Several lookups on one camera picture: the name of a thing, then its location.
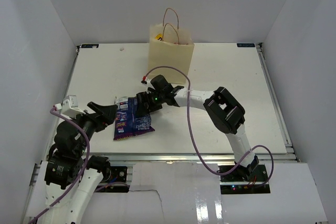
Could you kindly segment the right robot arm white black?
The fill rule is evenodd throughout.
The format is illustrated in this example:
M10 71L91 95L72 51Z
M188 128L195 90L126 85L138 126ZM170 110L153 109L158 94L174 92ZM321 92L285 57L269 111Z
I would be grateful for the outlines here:
M198 91L191 87L174 87L161 74L154 77L150 84L146 91L136 94L137 116L158 111L163 104L206 111L215 127L226 135L234 153L235 165L223 173L212 170L207 164L204 167L217 176L236 173L245 182L255 177L259 159L250 147L245 132L245 109L226 88Z

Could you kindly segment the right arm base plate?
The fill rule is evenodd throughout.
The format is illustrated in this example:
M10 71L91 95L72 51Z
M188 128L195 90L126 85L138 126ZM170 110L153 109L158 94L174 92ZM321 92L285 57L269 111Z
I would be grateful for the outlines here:
M220 192L222 195L269 194L271 193L269 184L261 186L267 178L265 165L258 165L248 179L234 171L220 177Z

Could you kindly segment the beige paper bag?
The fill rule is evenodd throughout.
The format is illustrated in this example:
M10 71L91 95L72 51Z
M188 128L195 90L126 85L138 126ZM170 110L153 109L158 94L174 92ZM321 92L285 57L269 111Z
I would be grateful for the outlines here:
M151 70L151 73L148 78L152 79L161 74L168 82L184 84L184 76L189 72L195 44L187 29L181 28L179 23L173 25L165 21L170 10L177 14L174 9L168 7L162 23L150 27L148 70ZM163 35L162 41L155 39L158 34Z

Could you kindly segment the large blue purple snack bag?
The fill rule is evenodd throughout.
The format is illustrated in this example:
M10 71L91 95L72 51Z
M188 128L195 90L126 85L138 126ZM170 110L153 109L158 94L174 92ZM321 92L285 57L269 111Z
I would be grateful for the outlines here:
M138 102L136 97L120 97L114 101L117 105L114 127L114 141L154 132L151 126L151 116L146 114L139 117L136 115Z

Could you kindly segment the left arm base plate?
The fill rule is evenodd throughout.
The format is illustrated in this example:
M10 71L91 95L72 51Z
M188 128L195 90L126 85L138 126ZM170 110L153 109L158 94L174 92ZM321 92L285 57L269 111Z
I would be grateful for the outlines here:
M128 168L126 166L111 166L103 175L103 180L96 187L96 193L127 193Z

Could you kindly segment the yellow snack bar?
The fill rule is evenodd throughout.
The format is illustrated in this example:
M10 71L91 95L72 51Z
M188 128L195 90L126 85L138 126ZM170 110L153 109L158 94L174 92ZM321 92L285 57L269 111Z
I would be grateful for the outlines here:
M156 40L162 41L163 40L163 35L162 34L158 34L155 37Z

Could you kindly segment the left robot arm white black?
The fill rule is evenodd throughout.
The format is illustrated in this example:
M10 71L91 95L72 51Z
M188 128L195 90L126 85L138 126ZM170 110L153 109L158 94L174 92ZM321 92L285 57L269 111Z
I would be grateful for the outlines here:
M47 159L46 207L30 223L81 223L95 189L110 178L108 158L90 155L90 140L114 123L118 107L87 106L92 113L79 109L76 98L69 96L50 110L62 122Z

